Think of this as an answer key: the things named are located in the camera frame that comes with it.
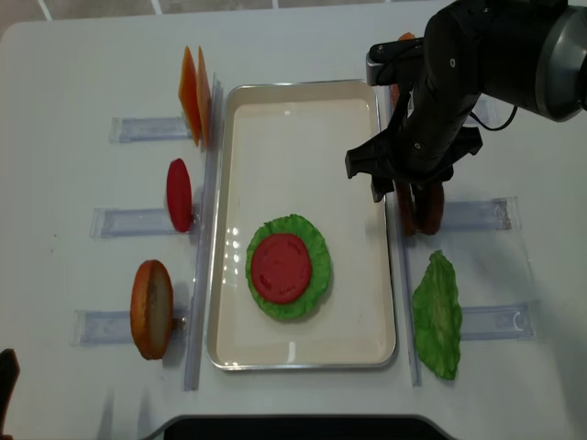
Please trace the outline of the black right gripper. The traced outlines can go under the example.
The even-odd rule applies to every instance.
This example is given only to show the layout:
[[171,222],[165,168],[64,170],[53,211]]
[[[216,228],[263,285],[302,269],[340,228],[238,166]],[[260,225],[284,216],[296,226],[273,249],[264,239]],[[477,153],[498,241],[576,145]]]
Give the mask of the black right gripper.
[[346,153],[348,178],[370,175],[374,202],[394,192],[394,181],[448,182],[453,164],[482,147],[480,129],[464,126],[479,97],[442,92],[425,80],[412,93],[402,92],[388,127]]

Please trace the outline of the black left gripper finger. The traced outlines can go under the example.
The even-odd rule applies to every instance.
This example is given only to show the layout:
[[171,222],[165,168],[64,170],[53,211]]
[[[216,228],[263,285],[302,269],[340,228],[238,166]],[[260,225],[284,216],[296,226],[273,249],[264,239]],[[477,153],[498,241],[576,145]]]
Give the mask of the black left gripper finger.
[[4,424],[12,393],[20,374],[16,352],[7,348],[0,355],[0,433],[4,435]]

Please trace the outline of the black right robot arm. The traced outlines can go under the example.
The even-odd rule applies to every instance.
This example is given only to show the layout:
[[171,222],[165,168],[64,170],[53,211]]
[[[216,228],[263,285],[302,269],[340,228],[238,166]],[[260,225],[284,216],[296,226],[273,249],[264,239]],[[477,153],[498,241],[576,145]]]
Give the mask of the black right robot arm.
[[456,1],[421,38],[367,56],[371,86],[397,85],[381,133],[351,149],[348,176],[371,176],[375,201],[397,182],[427,186],[482,147],[465,122],[481,95],[561,122],[586,107],[586,10],[565,1]]

